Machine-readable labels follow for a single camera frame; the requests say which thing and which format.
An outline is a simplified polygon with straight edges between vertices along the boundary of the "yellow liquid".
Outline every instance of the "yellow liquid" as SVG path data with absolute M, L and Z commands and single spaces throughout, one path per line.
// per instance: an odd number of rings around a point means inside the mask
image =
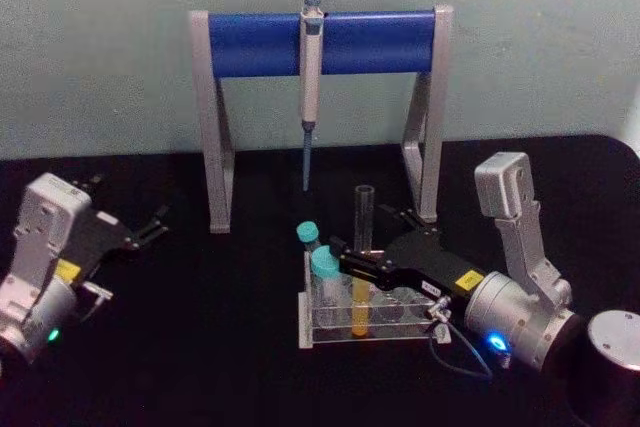
M 363 337 L 369 332 L 369 282 L 353 279 L 353 307 L 351 333 Z

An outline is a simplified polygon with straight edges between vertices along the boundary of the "black cable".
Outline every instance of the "black cable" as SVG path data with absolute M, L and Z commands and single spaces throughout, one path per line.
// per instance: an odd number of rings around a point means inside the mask
M 435 334 L 434 334 L 434 330 L 432 329 L 431 335 L 429 336 L 429 350 L 431 351 L 431 355 L 433 356 L 435 361 L 438 362 L 444 368 L 451 370 L 452 372 L 455 372 L 457 374 L 468 375 L 469 377 L 475 377 L 476 379 L 481 379 L 481 380 L 493 379 L 493 372 L 491 371 L 487 363 L 484 361 L 480 353 L 475 349 L 473 345 L 471 345 L 471 342 L 467 340 L 467 338 L 462 334 L 462 332 L 460 332 L 453 324 L 447 323 L 444 325 L 448 326 L 453 331 L 453 333 L 456 334 L 456 336 L 464 343 L 464 345 L 467 346 L 467 348 L 471 351 L 471 353 L 475 356 L 475 358 L 478 360 L 478 362 L 482 366 L 482 369 L 484 370 L 484 372 L 477 372 L 474 370 L 463 369 L 462 367 L 456 367 L 442 360 L 440 356 L 436 353 L 436 349 L 433 345 L 433 337 Z

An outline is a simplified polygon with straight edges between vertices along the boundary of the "light green wall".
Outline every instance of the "light green wall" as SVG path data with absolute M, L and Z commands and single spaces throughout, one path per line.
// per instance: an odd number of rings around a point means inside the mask
M 0 0 L 0 156 L 199 149 L 186 12 L 297 11 L 300 1 Z M 616 133 L 634 118 L 639 0 L 323 1 L 455 6 L 448 138 Z M 318 142 L 398 141 L 411 81 L 323 78 Z M 239 148 L 299 145 L 297 79 L 225 88 Z

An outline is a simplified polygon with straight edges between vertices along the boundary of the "green led light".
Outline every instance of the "green led light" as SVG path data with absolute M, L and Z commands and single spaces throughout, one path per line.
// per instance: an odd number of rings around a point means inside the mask
M 53 329 L 51 331 L 51 333 L 49 334 L 49 338 L 47 339 L 47 342 L 53 342 L 54 340 L 56 340 L 58 337 L 60 336 L 60 331 L 58 329 Z

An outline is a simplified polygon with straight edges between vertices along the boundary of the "gray stand leg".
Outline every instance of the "gray stand leg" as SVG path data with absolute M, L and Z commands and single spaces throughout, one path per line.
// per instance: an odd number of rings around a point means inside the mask
M 189 16 L 193 85 L 200 115 L 210 230 L 213 234 L 222 234 L 231 230 L 234 152 L 222 85 L 213 77 L 209 13 L 193 11 Z
M 416 76 L 402 139 L 402 154 L 414 207 L 418 215 L 427 222 L 437 220 L 442 124 L 449 79 L 453 8 L 436 6 L 435 14 L 431 73 L 419 73 Z M 424 155 L 420 151 L 423 130 Z

